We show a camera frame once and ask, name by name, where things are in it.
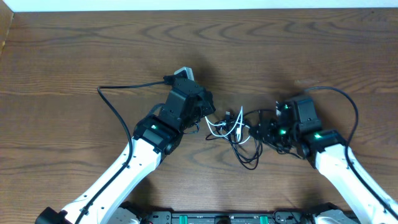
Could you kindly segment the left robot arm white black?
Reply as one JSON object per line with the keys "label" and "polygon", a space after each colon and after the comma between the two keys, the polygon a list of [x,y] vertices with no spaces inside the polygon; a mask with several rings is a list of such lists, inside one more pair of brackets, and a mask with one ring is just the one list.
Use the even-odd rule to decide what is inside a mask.
{"label": "left robot arm white black", "polygon": [[107,223],[137,184],[180,144],[185,130],[215,112],[213,95],[202,87],[173,87],[165,103],[140,120],[114,163],[60,212],[47,207],[36,223]]}

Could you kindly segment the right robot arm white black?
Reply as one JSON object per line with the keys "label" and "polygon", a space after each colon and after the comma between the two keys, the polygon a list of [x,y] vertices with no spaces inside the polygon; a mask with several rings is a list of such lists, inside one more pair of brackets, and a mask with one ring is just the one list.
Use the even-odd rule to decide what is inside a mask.
{"label": "right robot arm white black", "polygon": [[324,130],[320,121],[270,119],[249,133],[283,153],[296,146],[297,152],[339,191],[360,223],[397,223],[397,202],[363,169],[337,131]]}

